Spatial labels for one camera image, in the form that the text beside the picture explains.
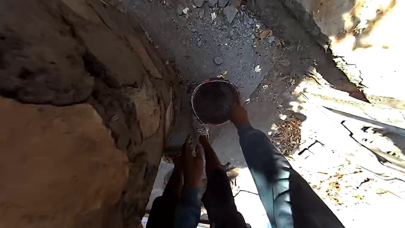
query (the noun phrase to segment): rock wall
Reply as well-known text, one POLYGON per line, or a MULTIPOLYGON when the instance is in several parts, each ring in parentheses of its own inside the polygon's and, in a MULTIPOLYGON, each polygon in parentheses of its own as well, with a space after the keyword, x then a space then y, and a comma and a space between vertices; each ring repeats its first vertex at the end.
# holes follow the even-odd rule
POLYGON ((137 227, 179 81, 115 2, 0 3, 1 224, 137 227))

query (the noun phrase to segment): blue sleeve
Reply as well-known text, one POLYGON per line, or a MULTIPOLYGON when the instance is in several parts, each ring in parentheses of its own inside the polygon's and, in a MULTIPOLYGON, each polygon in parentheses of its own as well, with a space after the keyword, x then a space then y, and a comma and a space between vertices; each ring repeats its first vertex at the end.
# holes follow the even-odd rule
POLYGON ((344 228, 268 136, 244 125, 239 143, 273 228, 344 228))
POLYGON ((267 135, 245 124, 239 143, 273 228, 294 227, 289 194, 290 164, 267 135))
POLYGON ((198 191, 187 187, 181 191, 180 203, 176 205, 175 212, 176 228, 197 227, 201 215, 198 191))

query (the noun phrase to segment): fallen leaves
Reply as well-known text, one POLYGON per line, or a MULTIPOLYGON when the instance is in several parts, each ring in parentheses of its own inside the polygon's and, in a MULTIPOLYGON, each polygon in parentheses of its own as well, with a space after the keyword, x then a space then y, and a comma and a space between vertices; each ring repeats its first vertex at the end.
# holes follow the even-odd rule
POLYGON ((337 181, 330 182, 329 186, 334 187, 335 189, 340 189, 340 184, 337 181))
POLYGON ((262 69, 260 68, 260 65, 257 65, 254 70, 254 72, 259 73, 260 71, 262 71, 262 69))
POLYGON ((301 143, 302 121, 293 115, 287 120, 280 124, 276 129, 276 134, 269 138, 283 155, 290 156, 301 143))
POLYGON ((268 35, 272 35, 273 32, 271 30, 263 30, 260 32, 260 39, 265 39, 268 35))

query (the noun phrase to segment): pebble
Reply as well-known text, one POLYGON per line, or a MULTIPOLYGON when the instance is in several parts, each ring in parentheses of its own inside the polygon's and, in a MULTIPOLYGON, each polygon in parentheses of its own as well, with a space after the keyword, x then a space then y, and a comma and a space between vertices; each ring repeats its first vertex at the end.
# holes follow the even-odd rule
POLYGON ((232 20, 235 18, 237 12, 238 10, 233 6, 227 6, 224 8, 224 15, 229 23, 232 23, 232 20))
POLYGON ((271 42, 273 42, 275 39, 276 39, 276 38, 275 38, 274 36, 269 36, 269 37, 267 38, 267 42, 268 42, 268 43, 271 43, 271 42))
POLYGON ((182 14, 183 14, 183 7, 182 7, 181 5, 178 5, 176 12, 177 12, 179 15, 182 15, 182 14))
POLYGON ((214 6, 215 4, 217 4, 218 0, 208 0, 208 5, 209 6, 214 6))
POLYGON ((253 19, 252 19, 251 17, 249 17, 249 18, 247 19, 247 23, 248 23, 249 25, 253 24, 253 19))
POLYGON ((203 6, 204 0, 194 0, 194 4, 196 7, 201 7, 203 6))
POLYGON ((219 0, 219 5, 221 8, 224 8, 229 0, 219 0))
POLYGON ((196 27, 193 24, 190 25, 190 31, 197 32, 196 27))
POLYGON ((221 58, 221 57, 216 57, 216 58, 214 59, 214 62, 215 62, 217 65, 219 65, 219 64, 222 63, 222 58, 221 58))
POLYGON ((200 19, 202 19, 203 16, 204 16, 204 9, 201 9, 201 11, 200 11, 200 19))

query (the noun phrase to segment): rock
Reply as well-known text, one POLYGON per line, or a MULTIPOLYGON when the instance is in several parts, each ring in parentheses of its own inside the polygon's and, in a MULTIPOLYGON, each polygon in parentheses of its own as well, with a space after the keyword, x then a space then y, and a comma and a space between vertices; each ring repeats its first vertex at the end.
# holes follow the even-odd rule
POLYGON ((204 17, 204 9, 201 9, 201 11, 199 13, 199 17, 200 17, 200 19, 202 19, 204 17))
POLYGON ((219 64, 222 63, 222 58, 221 58, 221 57, 216 57, 216 58, 214 59, 214 62, 215 62, 217 65, 219 65, 219 64))
POLYGON ((238 10, 233 6, 227 6, 224 8, 224 15, 229 23, 232 23, 232 20, 235 18, 237 12, 238 10))
POLYGON ((183 7, 181 5, 178 5, 176 12, 177 12, 178 15, 182 15, 183 14, 183 7))
POLYGON ((249 17, 249 18, 247 19, 247 23, 248 23, 249 25, 253 24, 253 19, 252 19, 251 17, 249 17))
POLYGON ((228 2, 229 0, 219 0, 219 5, 221 8, 224 8, 228 2))
POLYGON ((218 0, 208 0, 208 5, 209 6, 215 6, 217 4, 218 0))
POLYGON ((237 8, 237 9, 241 5, 241 0, 229 0, 229 1, 230 1, 230 5, 237 8))
POLYGON ((275 39, 276 39, 276 38, 275 38, 274 36, 269 36, 269 37, 267 38, 267 42, 268 42, 268 43, 271 43, 271 42, 273 42, 275 39))
POLYGON ((197 32, 197 29, 196 29, 196 27, 192 24, 192 25, 190 25, 190 31, 191 32, 197 32))
POLYGON ((201 7, 203 6, 204 0, 194 0, 194 4, 196 7, 201 7))

